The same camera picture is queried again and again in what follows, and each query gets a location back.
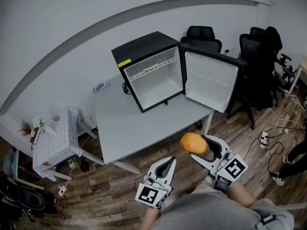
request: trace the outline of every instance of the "gray shirt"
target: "gray shirt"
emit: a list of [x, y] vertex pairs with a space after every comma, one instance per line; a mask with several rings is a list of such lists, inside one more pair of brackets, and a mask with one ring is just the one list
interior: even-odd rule
[[[275, 219], [263, 225], [261, 219]], [[242, 207], [221, 192], [184, 195], [162, 211], [154, 230], [292, 230], [293, 216], [261, 199]]]

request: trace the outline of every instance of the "orange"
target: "orange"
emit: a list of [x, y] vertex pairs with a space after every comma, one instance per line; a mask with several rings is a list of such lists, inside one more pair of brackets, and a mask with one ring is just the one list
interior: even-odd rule
[[180, 141], [183, 149], [197, 154], [203, 154], [207, 150], [207, 142], [203, 137], [194, 133], [186, 133]]

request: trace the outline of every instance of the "black pants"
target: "black pants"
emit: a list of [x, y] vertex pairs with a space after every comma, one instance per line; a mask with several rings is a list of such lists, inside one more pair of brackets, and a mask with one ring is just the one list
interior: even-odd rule
[[291, 150], [288, 155], [288, 161], [293, 161], [298, 155], [306, 153], [299, 161], [296, 163], [283, 167], [279, 172], [279, 178], [286, 178], [288, 176], [293, 176], [304, 172], [307, 170], [307, 140], [305, 139], [302, 143], [298, 144], [295, 148]]

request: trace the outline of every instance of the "white device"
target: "white device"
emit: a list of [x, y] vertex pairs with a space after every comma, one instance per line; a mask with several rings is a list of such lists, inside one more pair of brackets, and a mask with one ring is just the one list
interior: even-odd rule
[[265, 149], [265, 147], [268, 145], [267, 144], [267, 140], [268, 140], [267, 136], [268, 136], [268, 133], [266, 133], [266, 132], [263, 132], [262, 135], [261, 135], [261, 138], [260, 138], [260, 148], [261, 149]]
[[[140, 183], [135, 200], [151, 208], [160, 208], [173, 190], [170, 184], [174, 176], [176, 162], [175, 157], [168, 157], [154, 163], [147, 175], [144, 176], [144, 182]], [[169, 171], [163, 177], [163, 171], [169, 165]]]
[[66, 190], [67, 190], [66, 186], [58, 186], [58, 188], [59, 188], [59, 195], [60, 195], [61, 197], [63, 197], [63, 196], [64, 196], [64, 193], [65, 193]]
[[98, 84], [95, 88], [93, 88], [93, 92], [96, 93], [96, 92], [104, 89], [105, 87], [107, 87], [109, 85], [110, 85], [110, 81], [109, 80], [104, 81], [104, 82]]
[[189, 154], [190, 157], [202, 168], [209, 170], [216, 181], [232, 186], [248, 169], [247, 164], [240, 155], [232, 153], [224, 140], [209, 135], [202, 137], [214, 153], [214, 159], [210, 161], [193, 153]]

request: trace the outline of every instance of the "wire rack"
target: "wire rack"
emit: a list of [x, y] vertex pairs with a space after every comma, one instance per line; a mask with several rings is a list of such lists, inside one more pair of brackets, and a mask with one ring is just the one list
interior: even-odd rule
[[177, 60], [175, 58], [170, 58], [167, 55], [160, 55], [159, 57], [155, 58], [155, 64], [152, 64], [152, 67], [143, 67], [141, 65], [137, 65], [135, 67], [131, 67], [129, 69], [130, 73], [133, 75], [130, 77], [130, 81], [136, 80], [137, 78], [144, 76], [152, 71], [158, 70], [162, 67], [165, 67], [171, 63], [175, 63]]

